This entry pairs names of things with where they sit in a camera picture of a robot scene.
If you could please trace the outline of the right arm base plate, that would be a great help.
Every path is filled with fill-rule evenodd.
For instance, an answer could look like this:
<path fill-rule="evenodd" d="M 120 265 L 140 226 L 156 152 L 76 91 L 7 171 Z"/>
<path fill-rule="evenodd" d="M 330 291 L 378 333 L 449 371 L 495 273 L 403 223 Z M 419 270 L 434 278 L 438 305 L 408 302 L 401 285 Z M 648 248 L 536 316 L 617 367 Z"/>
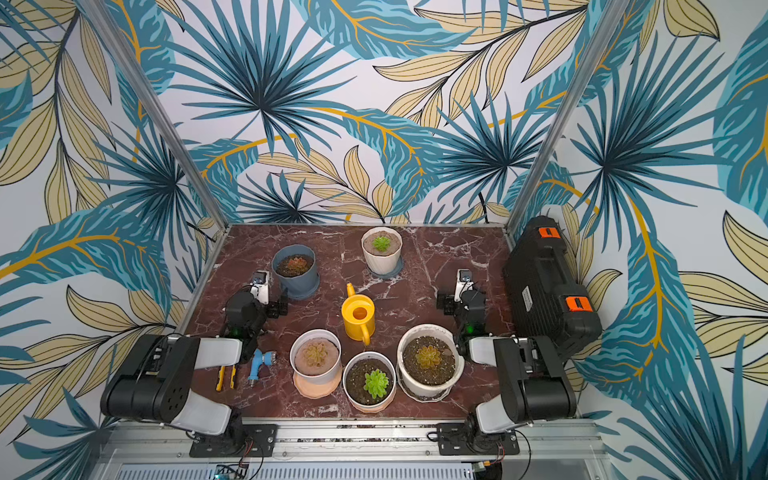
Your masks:
<path fill-rule="evenodd" d="M 483 433 L 465 422 L 437 424 L 436 440 L 442 456 L 501 457 L 520 453 L 517 438 L 511 432 Z"/>

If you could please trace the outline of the small white pot green succulent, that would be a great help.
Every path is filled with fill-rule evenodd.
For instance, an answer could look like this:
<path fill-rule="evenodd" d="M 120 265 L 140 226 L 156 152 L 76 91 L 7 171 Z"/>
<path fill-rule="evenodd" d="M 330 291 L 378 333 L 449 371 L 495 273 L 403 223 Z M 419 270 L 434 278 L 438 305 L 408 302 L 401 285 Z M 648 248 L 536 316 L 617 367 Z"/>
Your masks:
<path fill-rule="evenodd" d="M 364 414 L 379 413 L 386 409 L 396 396 L 396 370 L 383 354 L 374 351 L 362 352 L 345 366 L 342 386 L 356 410 Z"/>

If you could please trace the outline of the white pot pink succulent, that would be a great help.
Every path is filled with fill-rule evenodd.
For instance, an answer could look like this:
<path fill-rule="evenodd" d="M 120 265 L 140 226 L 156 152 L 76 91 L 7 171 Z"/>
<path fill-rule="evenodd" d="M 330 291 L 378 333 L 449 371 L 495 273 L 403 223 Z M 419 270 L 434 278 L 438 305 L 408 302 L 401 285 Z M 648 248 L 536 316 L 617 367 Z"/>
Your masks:
<path fill-rule="evenodd" d="M 309 399 L 331 395 L 342 378 L 341 343 L 328 330 L 314 329 L 300 335 L 290 350 L 293 382 Z"/>

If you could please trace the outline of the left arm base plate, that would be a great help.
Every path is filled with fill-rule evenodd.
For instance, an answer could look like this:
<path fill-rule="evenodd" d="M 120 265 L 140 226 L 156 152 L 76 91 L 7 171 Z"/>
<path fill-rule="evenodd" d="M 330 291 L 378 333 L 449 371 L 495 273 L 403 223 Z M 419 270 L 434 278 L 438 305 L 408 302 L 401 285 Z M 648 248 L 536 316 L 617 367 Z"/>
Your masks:
<path fill-rule="evenodd" d="M 277 424 L 245 424 L 228 427 L 218 436 L 196 434 L 191 458 L 270 458 L 277 436 Z"/>

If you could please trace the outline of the large white pot yellow succulent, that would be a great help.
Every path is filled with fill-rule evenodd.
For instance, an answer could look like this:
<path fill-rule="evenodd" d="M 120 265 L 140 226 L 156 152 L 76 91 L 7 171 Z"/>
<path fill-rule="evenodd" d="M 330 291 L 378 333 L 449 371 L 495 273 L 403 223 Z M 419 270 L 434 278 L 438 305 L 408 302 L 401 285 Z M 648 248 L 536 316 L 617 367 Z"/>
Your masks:
<path fill-rule="evenodd" d="M 435 324 L 409 329 L 397 347 L 399 385 L 420 403 L 444 399 L 462 376 L 464 366 L 453 334 Z"/>

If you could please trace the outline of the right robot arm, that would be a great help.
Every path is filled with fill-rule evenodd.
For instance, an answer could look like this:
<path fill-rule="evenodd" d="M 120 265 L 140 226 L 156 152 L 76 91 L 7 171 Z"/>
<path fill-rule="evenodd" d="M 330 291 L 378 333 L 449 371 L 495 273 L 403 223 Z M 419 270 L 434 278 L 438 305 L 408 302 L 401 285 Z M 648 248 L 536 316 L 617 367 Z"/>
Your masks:
<path fill-rule="evenodd" d="M 485 302 L 485 294 L 472 289 L 437 296 L 437 308 L 456 321 L 458 354 L 493 367 L 499 384 L 499 394 L 473 407 L 464 421 L 437 425 L 442 456 L 515 455 L 522 428 L 575 413 L 575 395 L 550 338 L 491 335 Z"/>

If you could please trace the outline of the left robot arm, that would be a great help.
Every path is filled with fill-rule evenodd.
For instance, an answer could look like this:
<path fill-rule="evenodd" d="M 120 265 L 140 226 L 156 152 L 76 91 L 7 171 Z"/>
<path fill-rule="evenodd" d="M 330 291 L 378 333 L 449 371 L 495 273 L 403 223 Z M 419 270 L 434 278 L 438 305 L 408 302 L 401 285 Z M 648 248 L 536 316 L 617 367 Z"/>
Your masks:
<path fill-rule="evenodd" d="M 247 424 L 239 409 L 215 402 L 192 389 L 196 371 L 217 368 L 216 387 L 237 386 L 237 370 L 259 371 L 275 360 L 259 349 L 265 323 L 288 312 L 288 297 L 260 300 L 254 289 L 240 290 L 226 303 L 225 323 L 215 337 L 149 335 L 139 340 L 108 382 L 100 400 L 103 415 L 181 430 L 191 439 L 192 458 L 251 457 L 273 454 L 277 427 Z"/>

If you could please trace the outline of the yellow plastic watering can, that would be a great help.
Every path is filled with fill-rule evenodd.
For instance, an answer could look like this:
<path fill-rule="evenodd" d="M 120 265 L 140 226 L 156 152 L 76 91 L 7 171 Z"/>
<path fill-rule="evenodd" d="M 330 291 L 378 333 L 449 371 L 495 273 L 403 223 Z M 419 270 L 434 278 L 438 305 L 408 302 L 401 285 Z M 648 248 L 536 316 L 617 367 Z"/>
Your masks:
<path fill-rule="evenodd" d="M 346 293 L 347 298 L 341 307 L 346 335 L 370 346 L 375 333 L 375 304 L 370 297 L 357 293 L 351 283 L 346 285 Z"/>

